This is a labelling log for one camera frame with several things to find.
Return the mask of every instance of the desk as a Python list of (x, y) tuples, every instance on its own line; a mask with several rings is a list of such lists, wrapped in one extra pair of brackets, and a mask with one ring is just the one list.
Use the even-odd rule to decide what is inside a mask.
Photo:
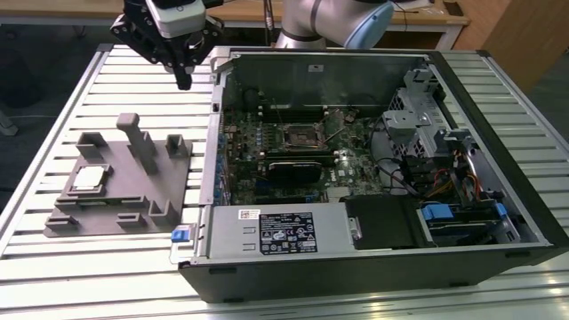
[[(443, 0), (437, 0), (436, 7), (444, 8)], [(2, 0), (0, 24), (111, 26), (122, 9), (123, 0)], [(280, 1), (274, 2), (274, 10), (279, 26), (283, 13)], [(262, 0), (236, 0), (211, 9), (208, 13), (222, 18), (227, 27), (264, 27)], [(447, 13), (395, 13), (388, 31), (441, 33), (436, 47), (444, 50), (453, 48), (463, 27), (468, 24), (467, 17), (455, 17)]]

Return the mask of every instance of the wire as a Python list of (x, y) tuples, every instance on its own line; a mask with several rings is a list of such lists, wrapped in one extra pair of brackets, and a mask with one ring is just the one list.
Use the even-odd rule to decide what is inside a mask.
[(268, 46), (274, 43), (275, 16), (274, 16), (274, 1), (263, 0), (263, 9), (266, 17), (266, 42)]
[(369, 148), (371, 148), (371, 158), (372, 158), (373, 163), (377, 163), (377, 162), (381, 161), (381, 159), (384, 159), (384, 158), (381, 158), (380, 160), (376, 161), (376, 157), (373, 157), (373, 135), (376, 134), (376, 128), (377, 128), (377, 125), (380, 124), (380, 121), (381, 121), (381, 117), (377, 118), (377, 121), (373, 124), (371, 139), (368, 141), (368, 143), (371, 144), (371, 146), (369, 146)]
[(393, 4), (401, 9), (403, 11), (403, 19), (405, 20), (405, 30), (403, 32), (408, 32), (408, 12), (405, 11), (405, 9), (401, 8), (400, 4), (397, 2), (393, 1)]
[(395, 181), (397, 181), (400, 183), (400, 185), (403, 185), (403, 187), (405, 188), (405, 190), (408, 190), (408, 192), (411, 193), (411, 195), (413, 195), (417, 198), (424, 198), (424, 196), (419, 193), (417, 190), (413, 189), (413, 187), (405, 182), (403, 181), (396, 175), (392, 175), (392, 173), (389, 171), (385, 170), (384, 167), (381, 167), (380, 164), (377, 164), (377, 168), (380, 169), (381, 172), (384, 172)]
[(440, 175), (443, 172), (447, 172), (447, 171), (448, 171), (448, 169), (440, 169), (440, 170), (437, 171), (437, 173), (435, 174), (435, 183), (433, 183), (433, 187), (436, 187), (436, 186), (437, 186), (439, 175)]
[(477, 200), (480, 201), (480, 181), (476, 175), (467, 175), (468, 178), (472, 179), (472, 181), (475, 182), (475, 196), (477, 198)]

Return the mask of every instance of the floor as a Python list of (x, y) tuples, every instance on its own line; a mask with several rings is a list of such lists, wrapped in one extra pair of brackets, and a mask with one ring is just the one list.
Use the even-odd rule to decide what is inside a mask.
[[(0, 49), (19, 50), (39, 80), (44, 97), (24, 109), (11, 109), (0, 103), (0, 109), (14, 117), (20, 128), (16, 136), (0, 136), (0, 209), (10, 200), (11, 190), (20, 182), (99, 44), (115, 42), (104, 27), (88, 27), (87, 36), (80, 39), (72, 27), (16, 26), (10, 29), (16, 32), (16, 39), (6, 37), (7, 26), (2, 26)], [(239, 42), (232, 44), (252, 45), (262, 37), (263, 34), (240, 35)], [(565, 55), (529, 97), (567, 139), (568, 87), (569, 55)]]

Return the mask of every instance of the power supply label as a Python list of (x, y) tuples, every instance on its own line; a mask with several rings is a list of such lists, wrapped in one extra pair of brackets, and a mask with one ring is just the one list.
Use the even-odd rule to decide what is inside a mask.
[(312, 212), (259, 215), (259, 231), (264, 255), (319, 252)]

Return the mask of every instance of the metal slat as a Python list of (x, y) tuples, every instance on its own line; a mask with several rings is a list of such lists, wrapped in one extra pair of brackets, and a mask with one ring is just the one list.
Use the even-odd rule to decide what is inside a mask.
[[(479, 109), (481, 110), (481, 112), (484, 114), (491, 114), (491, 113), (520, 113), (520, 114), (527, 114), (524, 107), (517, 104), (517, 103), (503, 103), (503, 104), (491, 104), (491, 103), (479, 103), (477, 104)], [(456, 107), (456, 105), (453, 105), (452, 103), (447, 104), (447, 108), (449, 109), (451, 112), (457, 113), (459, 112), (459, 108)]]
[(544, 130), (537, 125), (520, 125), (516, 127), (495, 127), (500, 137), (545, 137)]
[(449, 66), (452, 68), (460, 68), (460, 69), (488, 69), (488, 65), (483, 60), (479, 61), (449, 61)]
[(135, 50), (131, 48), (128, 49), (118, 49), (115, 46), (115, 49), (111, 50), (111, 53), (108, 54), (110, 57), (140, 57), (140, 55), (136, 53)]
[(76, 108), (76, 115), (86, 116), (118, 116), (122, 113), (138, 113), (146, 115), (210, 115), (212, 106), (210, 103), (195, 105), (102, 105), (92, 107), (83, 105)]
[(445, 57), (447, 61), (483, 61), (483, 59), (480, 58), (479, 54), (476, 53), (471, 53), (471, 54), (465, 54), (465, 53), (444, 53), (443, 56)]
[(519, 163), (549, 163), (565, 162), (568, 160), (565, 154), (557, 150), (511, 150), (511, 154)]
[[(95, 83), (172, 83), (176, 84), (175, 75), (171, 74), (156, 74), (156, 75), (120, 75), (120, 74), (106, 74), (99, 75), (95, 79)], [(192, 83), (212, 83), (210, 75), (192, 75)]]
[(569, 177), (532, 178), (532, 185), (537, 192), (569, 192)]
[(501, 85), (500, 79), (495, 76), (491, 76), (491, 77), (463, 76), (463, 77), (459, 77), (459, 79), (461, 80), (461, 83), (464, 85)]
[[(536, 120), (529, 115), (495, 115), (484, 114), (489, 124), (492, 125), (535, 125)], [(457, 124), (465, 124), (463, 116), (455, 115), (455, 121)]]
[(569, 177), (569, 169), (523, 169), (528, 178), (537, 177)]
[[(2, 279), (3, 281), (30, 281), (35, 279), (98, 276), (98, 279), (92, 280), (98, 282), (104, 280), (100, 278), (102, 275), (135, 275), (140, 273), (175, 271), (178, 265), (170, 262), (168, 257), (170, 248), (148, 251), (86, 253), (78, 255), (51, 255), (46, 257), (8, 259), (3, 260), (0, 263)], [(70, 299), (71, 296), (72, 295), (63, 295), (63, 301)], [(0, 299), (0, 305), (6, 307), (3, 301), (4, 299)]]
[(156, 105), (172, 103), (208, 103), (212, 95), (208, 93), (179, 92), (174, 94), (90, 94), (86, 98), (88, 105)]
[[(147, 74), (147, 75), (172, 75), (166, 71), (162, 65), (104, 65), (100, 69), (100, 74), (119, 73), (119, 74)], [(208, 65), (199, 65), (192, 74), (210, 75), (212, 69)]]
[(180, 91), (175, 83), (154, 83), (154, 84), (122, 84), (122, 83), (96, 83), (91, 86), (91, 93), (212, 93), (214, 85), (192, 84), (188, 91)]
[(469, 93), (472, 94), (479, 94), (479, 93), (509, 93), (509, 90), (505, 86), (503, 85), (468, 85), (464, 84), (464, 87), (467, 88), (467, 90), (469, 91)]
[(453, 68), (455, 74), (460, 77), (495, 77), (496, 74), (489, 69), (461, 69)]
[(551, 209), (569, 209), (569, 192), (540, 194)]
[(501, 141), (509, 150), (556, 148), (555, 142), (548, 137), (503, 137)]

